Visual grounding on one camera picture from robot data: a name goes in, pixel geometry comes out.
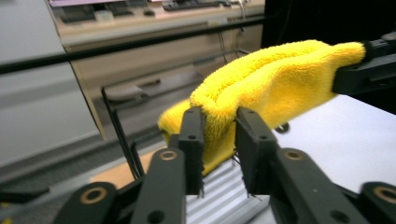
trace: ribbed metal surface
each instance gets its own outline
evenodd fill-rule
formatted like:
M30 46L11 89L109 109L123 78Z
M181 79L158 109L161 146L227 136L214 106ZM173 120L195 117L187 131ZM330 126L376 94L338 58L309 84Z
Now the ribbed metal surface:
M268 197L246 192L236 162L226 161L204 179L204 197L187 197L187 223L249 223L268 206Z

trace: bolt hole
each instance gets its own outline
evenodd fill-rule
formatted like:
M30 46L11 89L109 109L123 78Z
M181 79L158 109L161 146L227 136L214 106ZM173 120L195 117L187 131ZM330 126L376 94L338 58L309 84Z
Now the bolt hole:
M154 211L148 215L148 223L161 223L165 219L163 211Z
M349 217L340 211L331 211L330 212L330 216L332 217L332 219L334 219L336 222L339 223L349 223Z
M387 190L382 190L382 193L385 196L387 196L387 197L389 197L389 198L391 198L393 200L396 200L396 194L394 192L390 192L390 191L387 191Z
M171 161L177 157L177 153L175 151L165 151L160 154L160 158L164 161Z
M286 158L294 161L299 161L303 158L303 155L301 153L295 151L286 151L285 156Z
M374 189L374 193L380 199L382 199L388 203L396 204L396 189L378 186Z
M94 190L94 191L92 191L91 193L88 194L87 199L93 200L93 199L99 197L100 194L101 194L101 191Z

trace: wall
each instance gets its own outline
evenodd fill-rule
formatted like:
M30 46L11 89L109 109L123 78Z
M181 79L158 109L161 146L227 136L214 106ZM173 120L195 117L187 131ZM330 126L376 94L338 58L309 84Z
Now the wall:
M0 64L64 52L46 0L3 0L0 15ZM0 76L0 167L95 134L68 63Z

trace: wooden surface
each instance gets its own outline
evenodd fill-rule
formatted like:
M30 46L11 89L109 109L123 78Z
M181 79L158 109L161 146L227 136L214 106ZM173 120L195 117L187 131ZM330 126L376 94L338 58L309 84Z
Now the wooden surface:
M157 150L160 150L160 149L162 149L162 147L140 156L140 160L142 162L143 169L145 170L145 173L149 169L149 164L151 162L152 155ZM131 170L129 169L127 162L124 162L123 164L120 164L116 167L108 169L99 175L93 176L90 179L91 183L93 183L93 182L112 183L116 186L117 189L120 189L133 181L134 181L134 177L131 174Z

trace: yellow towel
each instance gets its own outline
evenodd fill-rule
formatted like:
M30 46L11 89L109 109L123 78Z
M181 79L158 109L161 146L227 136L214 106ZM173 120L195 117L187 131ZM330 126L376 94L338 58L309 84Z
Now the yellow towel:
M200 106L206 114L204 175L233 155L236 110L257 111L275 128L335 96L332 81L341 66L359 63L362 43L329 46L316 40L261 49L211 74L191 97L160 116L158 125L168 140L179 133L183 113Z

